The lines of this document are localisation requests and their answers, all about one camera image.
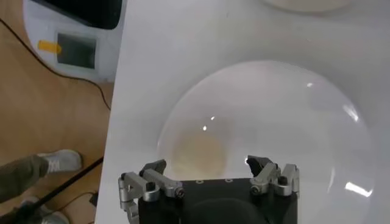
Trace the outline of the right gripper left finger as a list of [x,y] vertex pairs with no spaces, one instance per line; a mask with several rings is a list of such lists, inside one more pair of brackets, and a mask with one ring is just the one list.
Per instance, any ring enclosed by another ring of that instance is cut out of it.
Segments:
[[120,207],[130,224],[140,223],[140,209],[135,200],[155,203],[162,197],[183,199],[185,190],[180,181],[163,175],[166,161],[147,163],[139,173],[122,173],[118,178]]

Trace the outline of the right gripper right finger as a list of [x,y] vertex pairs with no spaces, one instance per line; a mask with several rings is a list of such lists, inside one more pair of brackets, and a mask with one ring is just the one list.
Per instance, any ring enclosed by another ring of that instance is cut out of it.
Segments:
[[274,194],[289,197],[293,193],[299,195],[300,170],[295,164],[286,164],[281,170],[277,163],[269,158],[249,155],[246,164],[253,177],[250,179],[250,193],[263,195],[272,191]]

